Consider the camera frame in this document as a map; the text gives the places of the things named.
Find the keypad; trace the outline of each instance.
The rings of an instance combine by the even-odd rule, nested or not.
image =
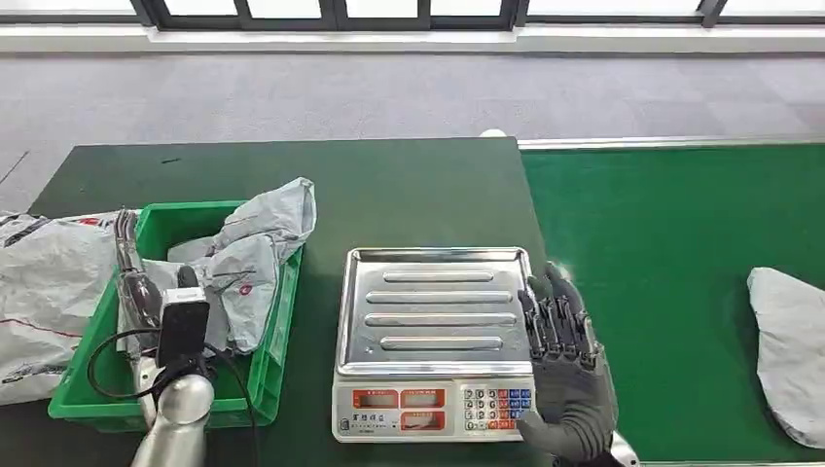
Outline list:
[[[464,427],[468,431],[513,430],[532,406],[530,389],[465,389]]]

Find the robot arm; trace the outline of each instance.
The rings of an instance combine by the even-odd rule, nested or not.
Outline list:
[[[603,346],[596,340],[584,301],[556,265],[531,277],[520,297],[527,317],[538,413],[518,422],[524,440],[573,462],[610,451],[623,465],[638,459],[616,428],[616,397]]]

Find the gray plastic bag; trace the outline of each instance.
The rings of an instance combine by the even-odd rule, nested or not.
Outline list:
[[[754,268],[747,284],[773,415],[797,443],[825,449],[825,292],[771,268]]]

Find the black glove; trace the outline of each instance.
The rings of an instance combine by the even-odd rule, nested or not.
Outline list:
[[[529,285],[545,317],[550,343],[533,355],[535,412],[518,422],[530,445],[572,462],[594,460],[610,449],[616,398],[604,349],[573,283],[553,263]]]

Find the plastic mailer bag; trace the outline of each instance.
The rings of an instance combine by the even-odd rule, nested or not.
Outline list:
[[[181,266],[191,266],[210,305],[206,341],[250,353],[263,339],[279,267],[304,244],[316,220],[314,185],[298,178],[243,203],[215,235],[170,248],[168,262],[143,263],[161,291],[175,286]],[[127,329],[122,316],[119,328]],[[134,341],[126,346],[130,353],[136,349]]]
[[[825,292],[770,268],[754,268],[747,284],[771,411],[794,441],[825,449]]]
[[[100,224],[0,217],[0,405],[49,398],[60,383],[115,266]]]

